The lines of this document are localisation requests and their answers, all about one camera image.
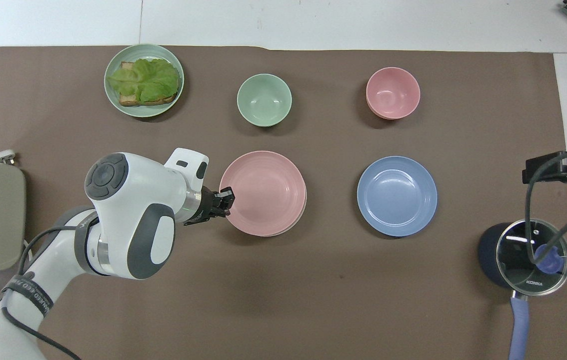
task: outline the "velcro strap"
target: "velcro strap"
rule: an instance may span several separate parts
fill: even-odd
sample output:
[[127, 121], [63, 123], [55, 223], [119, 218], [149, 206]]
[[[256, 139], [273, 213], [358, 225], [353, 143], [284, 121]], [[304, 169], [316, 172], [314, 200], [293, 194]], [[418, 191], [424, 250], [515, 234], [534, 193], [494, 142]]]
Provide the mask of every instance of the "velcro strap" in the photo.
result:
[[12, 276], [10, 281], [5, 285], [1, 292], [6, 291], [6, 289], [13, 290], [23, 295], [26, 299], [30, 300], [41, 314], [46, 317], [50, 309], [53, 307], [53, 299], [46, 294], [44, 289], [39, 286], [36, 282], [30, 280], [23, 275]]

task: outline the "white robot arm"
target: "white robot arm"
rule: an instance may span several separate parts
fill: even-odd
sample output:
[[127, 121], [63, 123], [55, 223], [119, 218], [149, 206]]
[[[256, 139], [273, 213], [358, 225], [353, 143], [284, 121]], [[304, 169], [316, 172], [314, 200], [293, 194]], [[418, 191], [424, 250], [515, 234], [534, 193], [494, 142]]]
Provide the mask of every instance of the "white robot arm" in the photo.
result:
[[170, 256], [177, 223], [228, 215], [233, 191], [227, 187], [217, 193], [202, 186], [207, 167], [208, 157], [184, 148], [163, 165], [125, 152], [96, 162], [84, 184], [94, 209], [62, 216], [55, 224], [62, 227], [48, 235], [29, 267], [6, 285], [0, 299], [0, 360], [44, 359], [36, 338], [24, 329], [37, 332], [76, 276], [146, 279]]

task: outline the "gray button pad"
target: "gray button pad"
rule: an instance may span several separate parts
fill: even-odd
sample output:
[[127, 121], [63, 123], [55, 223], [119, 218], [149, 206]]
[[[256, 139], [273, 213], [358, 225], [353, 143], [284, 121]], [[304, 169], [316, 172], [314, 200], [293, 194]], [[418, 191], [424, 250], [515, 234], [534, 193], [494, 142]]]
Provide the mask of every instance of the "gray button pad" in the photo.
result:
[[85, 176], [85, 194], [93, 200], [113, 196], [126, 182], [128, 161], [123, 153], [111, 153], [99, 159]]

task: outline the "sandwich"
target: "sandwich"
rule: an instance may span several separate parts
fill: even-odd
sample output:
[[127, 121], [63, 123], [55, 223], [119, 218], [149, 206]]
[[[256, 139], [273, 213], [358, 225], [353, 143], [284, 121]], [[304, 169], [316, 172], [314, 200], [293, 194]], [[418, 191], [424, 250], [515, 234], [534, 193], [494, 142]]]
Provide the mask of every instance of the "sandwich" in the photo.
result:
[[124, 107], [169, 104], [179, 88], [176, 69], [164, 59], [122, 61], [121, 68], [107, 80], [119, 93], [119, 104]]

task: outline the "green bowl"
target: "green bowl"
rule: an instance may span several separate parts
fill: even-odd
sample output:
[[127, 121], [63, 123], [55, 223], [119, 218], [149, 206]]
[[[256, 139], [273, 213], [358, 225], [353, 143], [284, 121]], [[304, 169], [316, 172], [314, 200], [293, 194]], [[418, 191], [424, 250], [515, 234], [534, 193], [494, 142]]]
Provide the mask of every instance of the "green bowl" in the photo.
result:
[[241, 84], [237, 107], [252, 125], [267, 128], [278, 124], [290, 112], [293, 94], [284, 80], [270, 73], [258, 73]]
[[[152, 106], [123, 106], [119, 103], [119, 92], [115, 91], [115, 89], [110, 86], [108, 83], [108, 76], [112, 75], [117, 69], [119, 69], [122, 62], [135, 62], [139, 59], [164, 59], [172, 64], [179, 75], [179, 84], [177, 85], [176, 96], [172, 102], [169, 104]], [[103, 88], [105, 89], [105, 95], [108, 96], [110, 103], [122, 113], [133, 117], [158, 116], [170, 109], [177, 102], [179, 96], [181, 96], [184, 89], [184, 68], [181, 67], [181, 63], [177, 57], [167, 50], [167, 48], [151, 43], [141, 43], [139, 45], [124, 48], [124, 50], [119, 51], [119, 53], [110, 60], [108, 67], [105, 68], [105, 75], [103, 75]]]

